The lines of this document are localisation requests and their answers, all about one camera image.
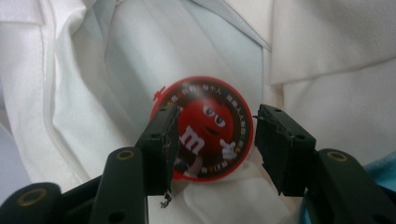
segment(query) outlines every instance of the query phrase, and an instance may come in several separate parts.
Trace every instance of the white cloth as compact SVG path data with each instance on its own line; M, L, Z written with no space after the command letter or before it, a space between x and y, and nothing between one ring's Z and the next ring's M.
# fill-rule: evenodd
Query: white cloth
M375 161L396 147L394 5L2 1L9 130L31 180L66 191L101 174L109 152L134 144L162 86L206 75L239 90L252 113L261 103L284 108L318 149ZM150 222L295 221L295 201L276 196L251 154L218 182L175 182L167 209L150 198Z

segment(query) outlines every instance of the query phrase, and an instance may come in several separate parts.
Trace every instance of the blue fabric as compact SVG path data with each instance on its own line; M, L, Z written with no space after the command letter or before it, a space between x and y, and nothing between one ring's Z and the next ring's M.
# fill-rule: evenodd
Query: blue fabric
M396 191L396 151L385 158L372 162L364 167L372 179L380 186ZM300 209L299 223L311 224L305 198Z

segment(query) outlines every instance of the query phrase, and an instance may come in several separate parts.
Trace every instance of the white gloved hand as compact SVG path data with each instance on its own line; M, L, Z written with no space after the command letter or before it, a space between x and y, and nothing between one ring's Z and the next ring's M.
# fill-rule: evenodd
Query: white gloved hand
M224 160L233 160L236 157L236 152L233 151L235 147L235 142L227 144L223 139L220 139L220 145L223 147L222 154Z

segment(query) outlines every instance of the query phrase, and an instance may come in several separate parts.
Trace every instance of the red lid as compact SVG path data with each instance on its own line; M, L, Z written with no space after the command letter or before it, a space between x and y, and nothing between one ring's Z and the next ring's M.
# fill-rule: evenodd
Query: red lid
M241 94L213 77L188 77L154 96L151 116L164 105L180 107L180 151L174 178L210 181L235 170L248 155L253 121Z

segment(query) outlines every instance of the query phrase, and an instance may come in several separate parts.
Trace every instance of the m&m character face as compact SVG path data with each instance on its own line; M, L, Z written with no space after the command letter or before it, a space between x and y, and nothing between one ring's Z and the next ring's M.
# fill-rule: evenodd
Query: m&m character face
M203 98L185 106L178 118L179 139L184 149L197 156L221 153L220 141L233 137L230 109L214 99Z

